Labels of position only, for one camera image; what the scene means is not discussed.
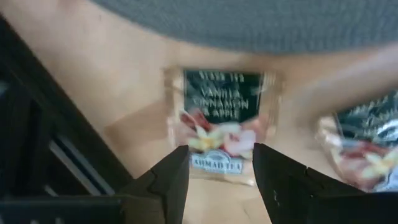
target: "black metal bar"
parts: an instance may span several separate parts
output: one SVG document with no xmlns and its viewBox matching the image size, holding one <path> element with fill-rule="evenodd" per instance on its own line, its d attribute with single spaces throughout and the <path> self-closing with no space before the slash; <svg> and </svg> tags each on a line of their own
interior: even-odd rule
<svg viewBox="0 0 398 224">
<path fill-rule="evenodd" d="M 13 85 L 2 102 L 0 147 L 3 163 L 3 185 L 0 193 L 7 194 L 17 190 L 17 175 L 21 165 L 21 153 L 27 138 L 27 126 L 31 100 L 20 85 Z"/>
<path fill-rule="evenodd" d="M 73 163 L 73 166 L 79 169 L 81 174 L 83 174 L 101 194 L 115 194 L 112 187 L 109 186 L 92 164 L 90 164 L 86 157 L 68 140 L 68 138 L 55 134 L 53 135 L 53 142 L 68 157 L 68 160 Z"/>
<path fill-rule="evenodd" d="M 52 156 L 52 161 L 55 162 L 53 164 L 54 168 L 58 168 L 60 171 L 64 171 L 64 176 L 63 178 L 67 181 L 70 179 L 73 179 L 74 181 L 70 182 L 71 184 L 73 182 L 78 182 L 84 189 L 90 194 L 90 195 L 101 195 L 102 192 L 96 187 L 96 185 L 85 175 L 85 173 L 75 164 L 75 162 L 67 155 L 65 152 L 55 143 L 51 142 L 50 143 L 50 151 L 51 151 L 51 156 Z M 64 184 L 68 184 L 65 182 L 62 182 L 62 179 L 57 177 L 56 173 L 53 173 L 53 170 L 49 170 L 48 172 L 48 181 L 52 182 L 54 185 L 59 186 L 59 192 L 72 192 L 74 189 L 69 189 L 66 188 L 65 186 L 62 187 Z M 61 180 L 59 183 L 55 183 L 54 180 L 57 179 L 58 181 Z"/>
<path fill-rule="evenodd" d="M 71 167 L 61 161 L 53 152 L 49 155 L 47 164 L 46 183 L 43 191 L 51 196 L 61 195 L 90 195 L 79 177 L 75 177 Z"/>
<path fill-rule="evenodd" d="M 51 140 L 51 127 L 53 125 L 50 116 L 46 111 L 40 110 L 37 104 L 33 104 L 32 107 L 33 117 L 33 127 L 31 135 L 33 138 L 28 146 L 26 146 L 25 151 L 31 156 L 29 160 L 30 171 L 29 176 L 26 180 L 26 187 L 29 192 L 36 194 L 41 192 L 46 180 L 46 168 L 49 159 L 49 144 Z"/>
<path fill-rule="evenodd" d="M 0 201 L 0 223 L 123 224 L 123 198 L 58 197 Z"/>
</svg>

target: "gray fabric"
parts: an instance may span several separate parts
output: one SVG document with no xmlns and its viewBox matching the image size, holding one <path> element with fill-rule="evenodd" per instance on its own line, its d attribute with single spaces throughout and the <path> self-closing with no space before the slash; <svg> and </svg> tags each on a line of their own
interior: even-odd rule
<svg viewBox="0 0 398 224">
<path fill-rule="evenodd" d="M 398 0 L 92 0 L 177 39 L 251 52 L 322 52 L 398 39 Z"/>
</svg>

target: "tea bag packet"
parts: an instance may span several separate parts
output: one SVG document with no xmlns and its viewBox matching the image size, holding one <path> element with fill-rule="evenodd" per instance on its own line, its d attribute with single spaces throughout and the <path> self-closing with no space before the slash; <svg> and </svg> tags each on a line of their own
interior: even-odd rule
<svg viewBox="0 0 398 224">
<path fill-rule="evenodd" d="M 165 89 L 170 142 L 189 146 L 191 176 L 254 185 L 252 149 L 275 133 L 280 75 L 172 68 Z"/>
<path fill-rule="evenodd" d="M 398 191 L 398 91 L 318 122 L 321 141 L 337 173 L 367 192 Z"/>
</svg>

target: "ahmad tea logo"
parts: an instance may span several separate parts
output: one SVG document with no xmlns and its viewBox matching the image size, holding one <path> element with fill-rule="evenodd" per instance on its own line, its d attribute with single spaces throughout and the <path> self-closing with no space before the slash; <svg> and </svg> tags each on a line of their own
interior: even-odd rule
<svg viewBox="0 0 398 224">
<path fill-rule="evenodd" d="M 191 154 L 191 165 L 197 169 L 219 174 L 241 174 L 243 161 L 231 158 L 221 150 L 212 150 L 204 154 Z"/>
</svg>

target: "foil packet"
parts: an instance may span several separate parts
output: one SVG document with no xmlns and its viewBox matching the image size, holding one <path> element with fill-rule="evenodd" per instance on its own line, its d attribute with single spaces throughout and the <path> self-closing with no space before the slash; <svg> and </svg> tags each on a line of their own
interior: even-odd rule
<svg viewBox="0 0 398 224">
<path fill-rule="evenodd" d="M 317 139 L 348 184 L 398 191 L 398 91 L 322 117 Z"/>
<path fill-rule="evenodd" d="M 254 185 L 253 146 L 276 132 L 282 87 L 274 72 L 168 69 L 169 139 L 189 146 L 191 178 Z"/>
</svg>

